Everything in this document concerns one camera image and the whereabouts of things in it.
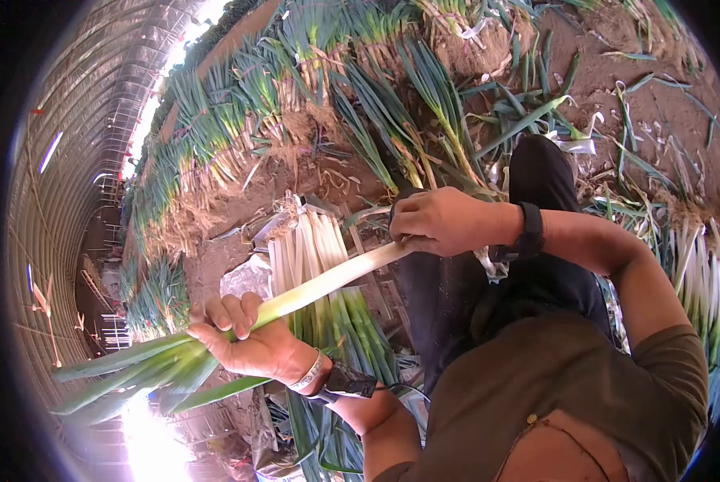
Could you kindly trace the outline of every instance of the human hand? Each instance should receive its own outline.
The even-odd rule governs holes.
[[[186,333],[204,343],[230,372],[265,376],[292,385],[314,364],[317,350],[293,336],[282,318],[250,332],[262,302],[258,294],[248,292],[242,299],[231,294],[213,298],[205,308],[194,304]],[[224,332],[232,329],[239,341],[229,342],[211,324]]]
[[[389,225],[395,241],[442,257],[487,245],[509,245],[520,229],[519,207],[486,203],[451,187],[399,200]]]

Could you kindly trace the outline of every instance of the bright light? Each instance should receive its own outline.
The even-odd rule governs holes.
[[[94,183],[98,182],[98,179],[105,178],[106,176],[115,176],[115,174],[110,174],[110,173],[98,174],[98,176],[95,178],[95,180],[92,181],[92,183],[94,184]]]
[[[52,159],[52,154],[55,153],[55,149],[57,149],[57,145],[60,143],[60,139],[63,138],[63,131],[60,131],[55,136],[55,140],[52,141],[52,145],[49,146],[49,150],[47,151],[47,155],[44,156],[44,162],[41,163],[41,167],[38,168],[38,173],[41,174],[44,172],[44,169],[47,168],[47,164],[49,163],[49,159]]]
[[[209,18],[212,24],[217,24],[218,19],[223,14],[223,6],[226,5],[229,0],[209,0],[199,12],[194,15],[198,18],[201,24],[195,25],[193,23],[186,26],[186,31],[183,33],[183,40],[175,43],[167,54],[167,61],[159,71],[159,75],[156,77],[156,81],[153,85],[153,90],[159,90],[162,83],[165,82],[165,77],[169,75],[172,66],[175,64],[183,63],[186,60],[186,51],[183,49],[183,45],[191,43],[197,40],[203,33],[207,32],[210,25],[204,23],[205,18]],[[140,113],[140,123],[135,126],[133,136],[130,138],[129,152],[134,156],[140,158],[140,153],[143,151],[143,142],[145,137],[151,131],[151,121],[154,118],[154,113],[159,107],[159,96],[153,96],[146,101],[143,106],[143,111]],[[127,161],[127,158],[122,160],[122,179],[129,179],[135,175],[135,165]]]
[[[151,413],[146,397],[135,397],[122,412],[124,443],[137,482],[191,482],[187,466],[195,458],[168,423]]]

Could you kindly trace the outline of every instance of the worker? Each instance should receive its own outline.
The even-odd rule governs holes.
[[[707,424],[708,366],[667,275],[643,241],[579,212],[544,137],[513,152],[509,201],[439,188],[393,206],[393,239],[417,251],[398,274],[432,399],[424,449],[392,392],[324,396],[343,364],[282,320],[250,333],[255,294],[212,300],[189,333],[228,370],[326,403],[362,439],[365,480],[676,480]],[[511,248],[500,284],[471,253],[487,245]],[[616,288],[630,354],[593,273]]]

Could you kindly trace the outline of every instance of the wire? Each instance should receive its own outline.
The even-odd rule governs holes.
[[[409,389],[409,390],[413,390],[414,392],[416,392],[416,393],[418,393],[419,395],[421,395],[421,396],[424,398],[424,400],[427,400],[427,402],[432,403],[432,400],[430,400],[429,397],[426,396],[426,394],[424,394],[423,391],[421,391],[421,390],[419,390],[418,388],[416,388],[415,386],[409,385],[409,384],[407,384],[407,383],[392,383],[392,384],[389,385],[389,386],[377,386],[377,387],[376,387],[376,391],[379,391],[379,390],[392,390],[393,388],[397,388],[397,387],[399,387],[399,386],[403,386],[403,387],[405,387],[405,388],[407,388],[407,389]]]

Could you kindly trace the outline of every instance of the white bracelet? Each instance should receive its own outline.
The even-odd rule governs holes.
[[[314,378],[316,377],[317,373],[319,373],[320,370],[322,369],[322,359],[323,359],[322,352],[317,350],[316,351],[316,360],[314,361],[314,364],[309,369],[307,374],[304,375],[304,377],[301,378],[301,380],[298,380],[297,382],[295,382],[293,385],[288,385],[288,388],[293,391],[297,391],[297,390],[301,390],[301,389],[307,387],[310,383],[312,383],[314,381]]]

